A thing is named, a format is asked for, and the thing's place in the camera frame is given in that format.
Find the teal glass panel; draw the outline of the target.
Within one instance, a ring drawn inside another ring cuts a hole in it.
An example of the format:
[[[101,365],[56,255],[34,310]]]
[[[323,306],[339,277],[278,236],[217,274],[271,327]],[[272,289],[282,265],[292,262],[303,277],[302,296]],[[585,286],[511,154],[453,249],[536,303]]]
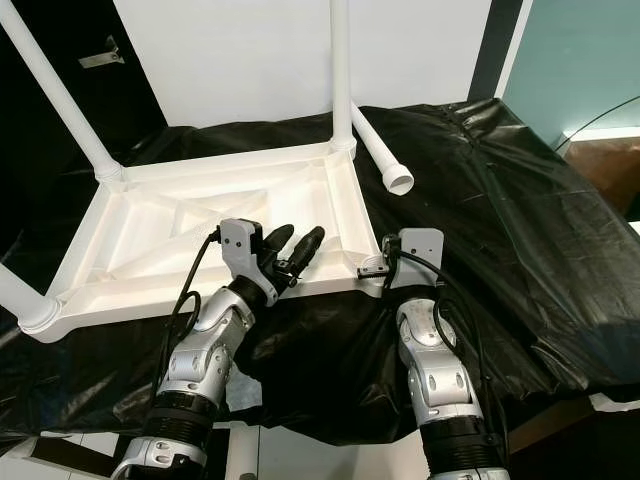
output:
[[[532,0],[502,97],[553,148],[640,128],[640,0]]]

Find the white plastic table top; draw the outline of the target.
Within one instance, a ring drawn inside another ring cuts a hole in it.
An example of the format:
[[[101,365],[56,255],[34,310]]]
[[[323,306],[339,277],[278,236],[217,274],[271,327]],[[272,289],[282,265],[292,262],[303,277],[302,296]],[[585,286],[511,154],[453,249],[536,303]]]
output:
[[[31,335],[55,342],[82,326],[169,314],[180,292],[205,298],[232,282],[219,224],[257,221],[262,234],[292,224],[325,229],[301,278],[278,300],[361,291],[378,296],[369,271],[378,242],[355,172],[355,152],[328,142],[128,166],[120,186],[100,186],[46,297],[58,320]]]

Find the brown wooden furniture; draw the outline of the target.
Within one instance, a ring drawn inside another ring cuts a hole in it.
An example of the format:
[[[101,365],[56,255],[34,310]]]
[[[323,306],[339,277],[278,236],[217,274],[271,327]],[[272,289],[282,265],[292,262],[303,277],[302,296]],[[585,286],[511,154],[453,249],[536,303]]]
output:
[[[626,218],[640,195],[640,137],[572,142],[564,160]]]

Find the black plastic table cover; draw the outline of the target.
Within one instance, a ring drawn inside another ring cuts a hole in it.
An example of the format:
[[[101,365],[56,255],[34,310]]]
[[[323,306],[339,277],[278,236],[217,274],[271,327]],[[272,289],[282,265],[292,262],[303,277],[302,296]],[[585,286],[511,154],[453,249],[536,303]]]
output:
[[[483,344],[508,424],[590,394],[640,401],[640,234],[593,184],[498,99],[365,115],[419,177],[408,195],[389,195],[358,155],[372,229],[443,230],[445,310]],[[49,344],[6,317],[0,438],[137,433],[168,352],[168,315]],[[280,302],[236,362],[262,398],[234,419],[333,445],[411,433],[390,312],[365,293]]]

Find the white tapered table leg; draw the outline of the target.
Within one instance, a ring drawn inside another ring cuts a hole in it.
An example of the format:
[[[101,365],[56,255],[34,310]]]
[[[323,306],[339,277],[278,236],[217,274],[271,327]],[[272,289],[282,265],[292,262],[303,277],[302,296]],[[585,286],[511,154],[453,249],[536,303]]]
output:
[[[361,140],[364,141],[366,150],[374,160],[376,169],[381,175],[381,183],[389,193],[396,196],[407,195],[415,186],[415,178],[411,170],[403,165],[398,157],[390,151],[387,143],[380,134],[372,128],[369,119],[366,118],[356,104],[349,106],[351,119]]]
[[[349,0],[329,0],[332,55],[332,138],[334,152],[356,146],[349,79]]]
[[[59,115],[61,123],[67,127],[70,136],[90,160],[97,182],[123,183],[124,166],[111,157],[104,143],[93,131],[92,125],[79,109],[76,100],[70,96],[68,88],[61,82],[59,74],[46,58],[44,50],[38,45],[35,36],[20,17],[12,0],[0,0],[0,23],[6,35],[9,35],[12,40],[23,63],[27,65],[29,73],[35,78],[38,87]]]
[[[15,315],[28,334],[44,332],[58,320],[61,306],[55,298],[40,294],[4,266],[0,269],[0,305]]]

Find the black wall pillar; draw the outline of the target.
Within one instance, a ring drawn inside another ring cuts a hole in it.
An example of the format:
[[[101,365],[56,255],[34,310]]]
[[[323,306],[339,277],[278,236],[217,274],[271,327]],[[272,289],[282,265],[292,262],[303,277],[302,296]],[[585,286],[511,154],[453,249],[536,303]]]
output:
[[[521,10],[530,0],[488,0],[489,12],[468,87],[468,101],[498,96],[500,76],[518,29]]]

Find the black door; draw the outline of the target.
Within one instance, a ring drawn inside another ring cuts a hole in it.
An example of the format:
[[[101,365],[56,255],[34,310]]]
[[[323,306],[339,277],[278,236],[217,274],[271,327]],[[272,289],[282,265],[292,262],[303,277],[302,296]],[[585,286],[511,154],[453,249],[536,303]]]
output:
[[[125,32],[114,0],[12,0],[61,82],[76,100],[111,157],[132,165],[134,148],[166,128],[140,55]],[[104,52],[113,35],[125,64],[83,69],[79,58]],[[9,35],[1,35],[1,248],[9,250],[38,211],[52,201],[64,172],[90,175],[92,166],[29,73]]]

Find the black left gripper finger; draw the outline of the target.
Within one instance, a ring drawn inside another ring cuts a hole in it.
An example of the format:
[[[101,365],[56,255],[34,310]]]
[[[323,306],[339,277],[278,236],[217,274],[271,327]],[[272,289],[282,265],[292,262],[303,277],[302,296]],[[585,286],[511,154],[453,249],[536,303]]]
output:
[[[279,252],[283,250],[285,244],[294,234],[292,224],[285,224],[278,227],[262,239],[262,262],[264,264],[275,264],[278,260]]]
[[[289,279],[298,280],[301,278],[302,271],[311,264],[324,241],[324,237],[325,229],[315,227],[300,238],[300,241],[294,246],[291,256],[285,261],[285,273],[289,275]]]

